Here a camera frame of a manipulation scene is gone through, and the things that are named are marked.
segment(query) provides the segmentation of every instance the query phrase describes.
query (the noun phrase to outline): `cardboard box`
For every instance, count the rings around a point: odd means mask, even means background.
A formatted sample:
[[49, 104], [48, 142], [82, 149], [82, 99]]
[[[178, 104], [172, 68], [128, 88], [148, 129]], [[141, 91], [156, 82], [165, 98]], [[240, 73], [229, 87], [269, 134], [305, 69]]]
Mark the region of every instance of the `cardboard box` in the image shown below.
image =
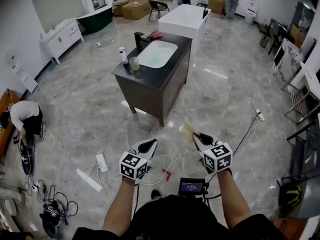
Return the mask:
[[294, 45], [297, 47], [301, 47], [303, 42], [306, 39], [305, 33], [303, 33], [300, 29], [298, 29], [295, 25], [292, 25], [290, 30], [290, 36], [294, 38]]
[[129, 0], [122, 11], [125, 19], [139, 20], [151, 12], [151, 6], [149, 0]]
[[208, 8], [212, 13], [222, 15], [224, 13], [226, 0], [208, 0]]
[[119, 0], [112, 3], [114, 16], [123, 16], [124, 13], [123, 13], [122, 7], [127, 5], [128, 3], [129, 3], [129, 0]]

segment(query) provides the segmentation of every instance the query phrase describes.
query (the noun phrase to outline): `small display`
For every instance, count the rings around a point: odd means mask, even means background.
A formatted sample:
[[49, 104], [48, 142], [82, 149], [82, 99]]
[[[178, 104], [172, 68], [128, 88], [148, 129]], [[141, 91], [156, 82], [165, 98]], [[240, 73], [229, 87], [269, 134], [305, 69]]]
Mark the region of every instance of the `small display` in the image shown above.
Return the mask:
[[182, 182], [181, 191], [183, 192], [202, 192], [202, 183]]

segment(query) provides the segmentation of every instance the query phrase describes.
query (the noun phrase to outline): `white sink basin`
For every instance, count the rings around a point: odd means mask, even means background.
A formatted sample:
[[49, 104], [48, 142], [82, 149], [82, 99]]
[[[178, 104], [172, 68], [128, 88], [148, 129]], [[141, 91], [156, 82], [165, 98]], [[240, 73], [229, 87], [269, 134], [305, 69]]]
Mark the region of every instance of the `white sink basin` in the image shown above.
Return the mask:
[[174, 43], [153, 41], [138, 55], [139, 63], [149, 68], [162, 68], [177, 49]]

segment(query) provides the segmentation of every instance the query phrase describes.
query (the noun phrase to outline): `white freestanding bathtub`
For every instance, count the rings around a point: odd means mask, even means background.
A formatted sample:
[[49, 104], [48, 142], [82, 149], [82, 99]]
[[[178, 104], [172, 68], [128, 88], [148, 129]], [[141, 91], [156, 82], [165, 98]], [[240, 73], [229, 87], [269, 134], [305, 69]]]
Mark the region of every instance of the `white freestanding bathtub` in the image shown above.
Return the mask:
[[202, 36], [206, 31], [206, 22], [211, 10], [203, 18], [204, 8], [182, 4], [159, 19], [159, 31], [192, 39], [191, 54], [195, 54]]

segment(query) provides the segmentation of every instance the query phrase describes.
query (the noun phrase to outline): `gray tile floor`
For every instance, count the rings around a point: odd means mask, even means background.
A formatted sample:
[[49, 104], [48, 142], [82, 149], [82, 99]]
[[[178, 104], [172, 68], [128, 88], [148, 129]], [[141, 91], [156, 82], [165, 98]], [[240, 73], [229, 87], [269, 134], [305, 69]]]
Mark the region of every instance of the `gray tile floor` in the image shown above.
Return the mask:
[[[69, 49], [60, 65], [41, 75], [39, 86], [28, 97], [39, 103], [47, 125], [44, 141], [35, 143], [34, 180], [43, 179], [50, 185], [54, 175], [58, 189], [79, 205], [78, 214], [68, 220], [69, 226], [61, 227], [62, 239], [71, 239], [77, 227], [101, 228], [121, 177], [111, 181], [106, 193], [96, 191], [77, 174], [66, 183], [59, 184], [61, 181], [77, 169], [94, 165], [96, 154], [103, 153], [109, 167], [104, 180], [107, 183], [118, 173], [119, 158], [124, 151], [137, 141], [156, 138], [158, 148], [152, 170], [143, 182], [158, 182], [162, 169], [181, 152], [194, 147], [181, 132], [187, 117], [200, 131], [216, 134], [235, 149], [255, 116], [246, 83], [265, 121], [256, 127], [250, 145], [235, 154], [232, 171], [253, 214], [270, 217], [277, 212], [276, 179], [288, 171], [291, 146], [286, 136], [296, 127], [283, 116], [290, 99], [280, 90], [280, 83], [272, 74], [268, 48], [259, 46], [261, 34], [257, 26], [248, 26], [237, 17], [234, 20], [209, 18], [210, 31], [190, 60], [187, 83], [162, 128], [155, 117], [133, 115], [122, 104], [125, 98], [111, 74], [120, 62], [118, 48], [124, 46], [131, 51], [135, 47], [134, 32], [149, 34], [158, 29], [156, 13], [151, 21], [148, 17], [141, 20], [117, 17], [103, 30], [85, 35], [85, 42]], [[96, 42], [100, 42], [101, 47], [96, 46]], [[252, 128], [241, 147], [248, 143], [253, 131]], [[155, 187], [165, 195], [177, 194], [180, 177], [208, 180], [199, 158], [194, 151], [184, 154], [170, 168], [170, 180], [163, 180]], [[5, 181], [23, 186], [27, 177], [13, 144], [4, 162], [1, 170], [6, 173]], [[96, 167], [85, 173], [99, 182]], [[153, 188], [140, 186], [139, 207], [150, 199]], [[214, 178], [209, 196], [218, 193], [218, 182]], [[31, 232], [33, 223], [38, 231], [32, 233], [43, 236], [39, 217], [42, 204], [35, 194], [26, 200], [25, 207], [19, 205], [17, 221], [24, 231]], [[210, 205], [218, 221], [225, 225], [221, 199], [211, 200]]]

